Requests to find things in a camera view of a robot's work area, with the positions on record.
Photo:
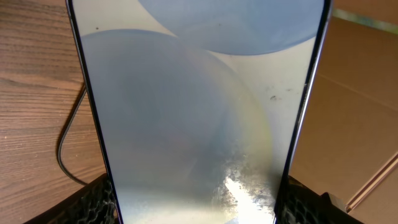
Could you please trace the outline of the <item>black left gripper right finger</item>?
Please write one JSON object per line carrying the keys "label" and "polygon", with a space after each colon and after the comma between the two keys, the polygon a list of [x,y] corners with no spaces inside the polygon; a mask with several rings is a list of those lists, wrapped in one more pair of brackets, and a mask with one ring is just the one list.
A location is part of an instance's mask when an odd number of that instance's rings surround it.
{"label": "black left gripper right finger", "polygon": [[275,204],[276,224],[362,224],[291,176],[284,177]]}

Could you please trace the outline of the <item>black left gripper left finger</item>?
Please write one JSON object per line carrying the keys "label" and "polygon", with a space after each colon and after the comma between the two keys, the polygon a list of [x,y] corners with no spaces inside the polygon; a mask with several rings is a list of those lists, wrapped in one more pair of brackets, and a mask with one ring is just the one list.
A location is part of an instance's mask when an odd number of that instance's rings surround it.
{"label": "black left gripper left finger", "polygon": [[116,199],[107,174],[84,186],[27,224],[115,224]]}

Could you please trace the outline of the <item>blue Galaxy smartphone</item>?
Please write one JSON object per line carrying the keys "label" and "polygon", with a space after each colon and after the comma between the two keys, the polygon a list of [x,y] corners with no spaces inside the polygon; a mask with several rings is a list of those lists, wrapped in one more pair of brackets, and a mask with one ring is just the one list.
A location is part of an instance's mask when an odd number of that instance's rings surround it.
{"label": "blue Galaxy smartphone", "polygon": [[274,223],[331,2],[67,10],[121,223]]}

